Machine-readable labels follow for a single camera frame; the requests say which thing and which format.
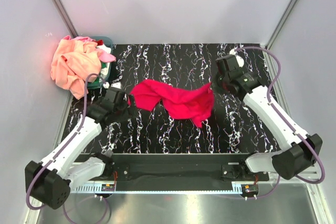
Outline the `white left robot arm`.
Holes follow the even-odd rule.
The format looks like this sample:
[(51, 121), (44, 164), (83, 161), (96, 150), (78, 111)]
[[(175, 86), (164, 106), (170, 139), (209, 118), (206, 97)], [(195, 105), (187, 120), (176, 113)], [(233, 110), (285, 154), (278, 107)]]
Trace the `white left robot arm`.
[(70, 134), (40, 162), (25, 167), (26, 204), (34, 210), (30, 198), (52, 209), (61, 207), (70, 192), (93, 178), (109, 179), (114, 172), (110, 153), (92, 154), (85, 162), (74, 165), (81, 152), (106, 126), (137, 115), (133, 95), (110, 87), (105, 96), (85, 106), (81, 121)]

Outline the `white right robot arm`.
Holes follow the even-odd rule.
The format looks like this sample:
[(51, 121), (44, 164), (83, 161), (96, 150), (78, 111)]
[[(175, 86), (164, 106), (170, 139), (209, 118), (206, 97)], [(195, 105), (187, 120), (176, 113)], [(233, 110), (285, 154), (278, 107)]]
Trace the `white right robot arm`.
[(231, 94), (252, 109), (272, 133), (279, 151), (255, 153), (238, 167), (239, 176), (250, 180), (259, 172), (276, 172), (290, 180), (317, 162), (322, 146), (318, 134), (310, 135), (298, 126), (268, 92), (255, 72), (243, 70), (240, 56), (225, 55), (216, 59), (218, 73), (212, 87)]

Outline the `magenta red t shirt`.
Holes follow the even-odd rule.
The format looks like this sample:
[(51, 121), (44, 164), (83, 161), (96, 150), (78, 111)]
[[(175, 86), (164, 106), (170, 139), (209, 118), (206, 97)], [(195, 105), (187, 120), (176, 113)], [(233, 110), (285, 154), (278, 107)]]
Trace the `magenta red t shirt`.
[(152, 111), (159, 102), (162, 102), (171, 118), (190, 119), (198, 128), (201, 128), (202, 123), (211, 116), (215, 102), (210, 83), (196, 90), (185, 90), (146, 79), (134, 86), (131, 94), (134, 96), (137, 108)]

